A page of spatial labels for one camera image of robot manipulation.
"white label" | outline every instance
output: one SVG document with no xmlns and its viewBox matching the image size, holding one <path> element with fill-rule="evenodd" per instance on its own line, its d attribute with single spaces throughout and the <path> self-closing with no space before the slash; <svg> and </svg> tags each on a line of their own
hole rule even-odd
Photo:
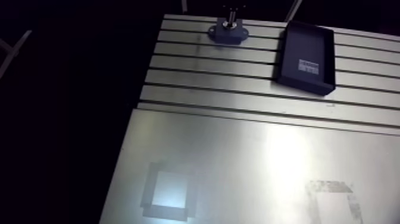
<svg viewBox="0 0 400 224">
<path fill-rule="evenodd" d="M 319 74 L 319 65 L 317 63 L 312 63 L 310 61 L 305 61 L 299 59 L 299 70 L 309 72 L 312 74 Z"/>
</svg>

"metal surface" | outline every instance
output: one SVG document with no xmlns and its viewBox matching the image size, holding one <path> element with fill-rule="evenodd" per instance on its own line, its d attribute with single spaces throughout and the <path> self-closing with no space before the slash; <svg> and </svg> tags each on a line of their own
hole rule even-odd
<svg viewBox="0 0 400 224">
<path fill-rule="evenodd" d="M 182 223 L 162 218 L 173 207 L 155 217 L 140 207 L 152 163 L 194 170 L 186 223 L 393 223 L 397 145 L 394 136 L 135 110 L 100 223 Z"/>
<path fill-rule="evenodd" d="M 212 22 L 196 21 L 178 21 L 164 20 L 161 28 L 164 30 L 185 30 L 191 32 L 207 32 L 212 26 Z M 284 27 L 262 27 L 243 24 L 243 27 L 249 31 L 250 37 L 280 38 Z M 341 45 L 361 46 L 364 48 L 374 48 L 385 51 L 400 52 L 400 43 L 398 41 L 387 41 L 384 39 L 368 38 L 363 36 L 346 35 L 335 33 L 335 43 Z"/>
<path fill-rule="evenodd" d="M 187 21 L 209 21 L 215 22 L 216 18 L 212 17 L 201 17 L 201 16 L 192 16 L 192 15 L 170 15 L 167 14 L 164 16 L 166 20 L 187 20 Z M 282 22 L 272 22 L 272 21 L 259 21 L 259 20 L 243 20 L 244 24 L 247 25 L 257 25 L 257 26 L 275 26 L 275 27 L 286 27 L 286 23 Z M 400 36 L 393 36 L 387 35 L 382 33 L 371 33 L 365 32 L 360 30 L 349 30 L 349 29 L 342 29 L 337 27 L 329 27 L 323 26 L 328 29 L 332 29 L 335 33 L 342 33 L 346 35 L 355 35 L 355 36 L 364 36 L 368 38 L 375 38 L 375 39 L 384 39 L 387 41 L 400 41 Z"/>
<path fill-rule="evenodd" d="M 333 28 L 336 82 L 320 97 L 277 85 L 286 24 L 166 15 L 101 224 L 396 224 L 400 38 Z"/>
<path fill-rule="evenodd" d="M 160 31 L 158 36 L 159 41 L 164 42 L 178 42 L 178 43 L 194 43 L 199 45 L 212 45 L 215 43 L 211 41 L 206 34 L 203 33 L 185 33 L 174 31 Z M 278 39 L 266 38 L 248 38 L 243 41 L 240 48 L 262 49 L 262 50 L 279 50 Z M 336 57 L 358 58 L 363 60 L 373 60 L 388 62 L 393 64 L 400 64 L 400 53 L 389 51 L 378 51 L 374 49 L 359 48 L 355 46 L 335 46 Z"/>
</svg>

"metal frame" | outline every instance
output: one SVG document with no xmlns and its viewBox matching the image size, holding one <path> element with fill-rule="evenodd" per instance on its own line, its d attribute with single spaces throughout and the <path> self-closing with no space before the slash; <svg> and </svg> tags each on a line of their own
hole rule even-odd
<svg viewBox="0 0 400 224">
<path fill-rule="evenodd" d="M 15 44 L 14 47 L 11 47 L 5 41 L 0 39 L 0 47 L 7 53 L 7 57 L 5 58 L 3 64 L 0 67 L 0 79 L 1 77 L 3 77 L 6 69 L 11 64 L 13 58 L 18 55 L 21 46 L 25 43 L 26 39 L 28 38 L 31 32 L 32 30 L 26 31 L 24 35 L 21 37 L 21 39 Z"/>
</svg>

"metal mount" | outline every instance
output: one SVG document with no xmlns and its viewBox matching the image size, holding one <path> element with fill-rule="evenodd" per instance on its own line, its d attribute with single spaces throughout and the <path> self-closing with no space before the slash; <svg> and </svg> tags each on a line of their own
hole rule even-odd
<svg viewBox="0 0 400 224">
<path fill-rule="evenodd" d="M 228 17 L 217 19 L 217 24 L 208 29 L 210 39 L 215 43 L 236 45 L 247 39 L 249 32 L 243 28 L 242 20 L 237 19 L 237 11 L 238 8 L 231 7 L 229 8 Z"/>
</svg>

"metal rod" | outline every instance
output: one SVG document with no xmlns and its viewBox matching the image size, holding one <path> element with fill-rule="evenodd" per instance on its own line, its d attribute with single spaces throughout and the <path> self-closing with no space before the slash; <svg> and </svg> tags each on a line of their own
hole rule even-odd
<svg viewBox="0 0 400 224">
<path fill-rule="evenodd" d="M 299 9 L 301 2 L 303 0 L 294 0 L 292 7 L 290 8 L 286 18 L 285 18 L 285 22 L 289 22 L 293 19 L 293 17 L 295 16 L 297 10 Z"/>
</svg>

